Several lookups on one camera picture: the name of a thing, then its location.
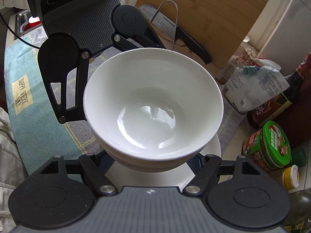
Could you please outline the stainless steel sink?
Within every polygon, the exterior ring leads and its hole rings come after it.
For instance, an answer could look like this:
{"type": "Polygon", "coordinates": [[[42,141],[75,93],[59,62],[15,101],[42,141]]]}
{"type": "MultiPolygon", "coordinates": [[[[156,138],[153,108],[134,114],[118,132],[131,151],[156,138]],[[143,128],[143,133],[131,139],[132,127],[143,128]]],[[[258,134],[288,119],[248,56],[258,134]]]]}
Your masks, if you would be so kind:
{"type": "Polygon", "coordinates": [[[37,25],[34,28],[24,31],[24,26],[28,22],[28,19],[32,16],[32,13],[29,10],[22,10],[16,15],[15,21],[15,33],[22,37],[28,34],[30,31],[40,27],[41,25],[37,25]]]}

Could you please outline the green lid sauce jar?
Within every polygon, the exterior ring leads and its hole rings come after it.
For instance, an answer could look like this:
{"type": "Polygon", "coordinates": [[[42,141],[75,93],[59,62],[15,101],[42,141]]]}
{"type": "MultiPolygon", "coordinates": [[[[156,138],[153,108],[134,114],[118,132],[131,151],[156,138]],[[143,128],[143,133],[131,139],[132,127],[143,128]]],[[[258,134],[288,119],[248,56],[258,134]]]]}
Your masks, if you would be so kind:
{"type": "Polygon", "coordinates": [[[286,134],[271,120],[245,139],[241,153],[266,172],[284,168],[292,161],[292,151],[286,134]]]}

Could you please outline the red white seasoning bag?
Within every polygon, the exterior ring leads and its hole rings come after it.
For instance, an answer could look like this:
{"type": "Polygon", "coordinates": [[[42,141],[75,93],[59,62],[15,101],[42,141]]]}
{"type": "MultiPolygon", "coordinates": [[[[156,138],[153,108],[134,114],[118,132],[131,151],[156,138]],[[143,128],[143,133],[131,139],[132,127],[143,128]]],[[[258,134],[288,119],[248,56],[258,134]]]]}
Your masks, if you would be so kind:
{"type": "Polygon", "coordinates": [[[259,67],[259,65],[254,62],[249,56],[245,58],[244,56],[232,56],[229,60],[228,64],[217,73],[216,78],[218,81],[220,81],[222,84],[225,84],[228,79],[233,75],[236,68],[243,68],[244,66],[256,66],[259,67]]]}

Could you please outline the teal towel with label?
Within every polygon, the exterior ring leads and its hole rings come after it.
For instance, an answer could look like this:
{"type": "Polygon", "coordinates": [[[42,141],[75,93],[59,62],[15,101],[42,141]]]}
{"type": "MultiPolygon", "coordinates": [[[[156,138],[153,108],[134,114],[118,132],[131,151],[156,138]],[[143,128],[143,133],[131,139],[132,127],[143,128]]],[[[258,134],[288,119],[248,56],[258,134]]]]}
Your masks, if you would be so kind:
{"type": "Polygon", "coordinates": [[[5,50],[4,84],[11,127],[28,174],[55,155],[78,159],[85,154],[68,127],[55,117],[36,49],[17,41],[5,50]]]}

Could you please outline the red basin in sink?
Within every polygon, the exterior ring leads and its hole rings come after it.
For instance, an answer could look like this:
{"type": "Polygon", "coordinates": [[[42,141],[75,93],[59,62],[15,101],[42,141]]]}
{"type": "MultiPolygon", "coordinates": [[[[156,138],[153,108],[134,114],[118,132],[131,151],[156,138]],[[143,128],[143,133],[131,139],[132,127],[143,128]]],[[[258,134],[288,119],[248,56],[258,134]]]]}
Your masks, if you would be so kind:
{"type": "Polygon", "coordinates": [[[31,16],[28,19],[28,22],[24,26],[24,31],[29,30],[31,28],[34,28],[37,25],[41,25],[41,21],[40,21],[39,17],[32,17],[31,16]]]}

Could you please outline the steel santoku knife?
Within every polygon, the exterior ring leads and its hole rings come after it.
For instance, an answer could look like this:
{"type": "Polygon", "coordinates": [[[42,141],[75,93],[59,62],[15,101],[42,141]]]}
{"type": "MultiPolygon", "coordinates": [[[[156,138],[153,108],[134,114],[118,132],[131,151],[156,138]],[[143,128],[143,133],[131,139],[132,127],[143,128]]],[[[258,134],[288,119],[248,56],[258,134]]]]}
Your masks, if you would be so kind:
{"type": "Polygon", "coordinates": [[[175,41],[181,39],[186,47],[189,48],[191,52],[198,55],[205,64],[212,62],[210,54],[196,40],[180,26],[176,26],[176,24],[162,12],[156,12],[155,7],[150,4],[144,4],[139,7],[139,10],[149,21],[152,20],[152,24],[171,39],[175,38],[175,41]]]}

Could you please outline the white fruit-print plate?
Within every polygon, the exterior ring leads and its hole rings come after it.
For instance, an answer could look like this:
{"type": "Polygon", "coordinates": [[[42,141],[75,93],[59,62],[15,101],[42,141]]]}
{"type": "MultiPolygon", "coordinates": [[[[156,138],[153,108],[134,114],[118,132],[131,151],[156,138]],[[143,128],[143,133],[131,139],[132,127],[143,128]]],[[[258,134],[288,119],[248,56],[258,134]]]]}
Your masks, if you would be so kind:
{"type": "Polygon", "coordinates": [[[115,151],[110,156],[114,163],[105,175],[118,190],[125,186],[178,187],[182,190],[195,176],[187,165],[187,161],[196,156],[194,153],[178,157],[174,152],[158,157],[150,151],[140,156],[115,151]]]}

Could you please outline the bamboo cutting board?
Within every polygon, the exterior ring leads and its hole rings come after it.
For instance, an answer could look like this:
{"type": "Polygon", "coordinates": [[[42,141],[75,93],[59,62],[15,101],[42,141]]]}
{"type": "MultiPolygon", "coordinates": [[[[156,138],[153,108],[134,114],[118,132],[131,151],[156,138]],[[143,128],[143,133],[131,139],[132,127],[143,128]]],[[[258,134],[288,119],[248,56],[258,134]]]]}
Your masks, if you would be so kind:
{"type": "Polygon", "coordinates": [[[224,68],[269,0],[137,0],[150,4],[185,30],[224,68]]]}

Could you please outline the clear oil glass bottle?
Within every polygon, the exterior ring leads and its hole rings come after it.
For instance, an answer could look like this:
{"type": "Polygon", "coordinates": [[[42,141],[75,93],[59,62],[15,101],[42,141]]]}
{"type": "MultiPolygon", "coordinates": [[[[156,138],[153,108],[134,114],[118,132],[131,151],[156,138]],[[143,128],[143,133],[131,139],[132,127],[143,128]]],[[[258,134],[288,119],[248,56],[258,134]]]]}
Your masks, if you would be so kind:
{"type": "Polygon", "coordinates": [[[310,232],[310,188],[290,194],[291,209],[284,227],[288,232],[310,232]]]}

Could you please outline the large white floral bowl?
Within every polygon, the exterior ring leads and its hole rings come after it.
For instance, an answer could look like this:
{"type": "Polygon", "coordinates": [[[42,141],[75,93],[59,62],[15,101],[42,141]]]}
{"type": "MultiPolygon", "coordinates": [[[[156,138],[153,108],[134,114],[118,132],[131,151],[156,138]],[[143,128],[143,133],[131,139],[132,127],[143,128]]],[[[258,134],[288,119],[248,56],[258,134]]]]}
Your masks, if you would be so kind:
{"type": "Polygon", "coordinates": [[[151,173],[199,153],[224,114],[210,73],[186,55],[160,48],[129,50],[105,61],[85,87],[83,108],[114,160],[151,173]]]}

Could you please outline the yellow lid spice jar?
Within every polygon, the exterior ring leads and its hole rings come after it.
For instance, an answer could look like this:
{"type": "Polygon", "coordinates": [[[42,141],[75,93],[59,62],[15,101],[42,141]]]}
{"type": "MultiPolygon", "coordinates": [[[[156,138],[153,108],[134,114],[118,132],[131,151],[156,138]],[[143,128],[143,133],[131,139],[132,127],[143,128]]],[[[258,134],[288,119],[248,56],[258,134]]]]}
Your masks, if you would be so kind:
{"type": "Polygon", "coordinates": [[[287,191],[298,188],[299,171],[296,165],[292,165],[284,169],[282,174],[283,186],[287,191]]]}

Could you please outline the dark soy sauce bottle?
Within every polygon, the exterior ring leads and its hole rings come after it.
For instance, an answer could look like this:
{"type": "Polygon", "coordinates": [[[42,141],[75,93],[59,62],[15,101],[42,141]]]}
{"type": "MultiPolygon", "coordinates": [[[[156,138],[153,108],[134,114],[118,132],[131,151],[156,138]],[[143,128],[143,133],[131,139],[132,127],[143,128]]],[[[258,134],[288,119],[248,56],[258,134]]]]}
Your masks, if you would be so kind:
{"type": "Polygon", "coordinates": [[[298,92],[310,73],[310,53],[304,61],[292,72],[285,76],[289,87],[282,93],[263,103],[247,113],[247,121],[251,127],[259,129],[285,111],[296,99],[298,92]]]}

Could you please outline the white clipped food bag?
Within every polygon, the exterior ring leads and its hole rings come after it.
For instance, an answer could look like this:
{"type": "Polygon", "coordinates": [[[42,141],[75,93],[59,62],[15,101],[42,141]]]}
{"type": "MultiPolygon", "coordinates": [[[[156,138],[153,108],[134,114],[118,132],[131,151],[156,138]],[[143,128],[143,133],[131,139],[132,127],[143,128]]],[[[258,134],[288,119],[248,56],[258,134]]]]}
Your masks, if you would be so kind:
{"type": "Polygon", "coordinates": [[[280,71],[271,66],[236,68],[222,91],[240,113],[246,113],[282,93],[289,84],[280,71]]]}

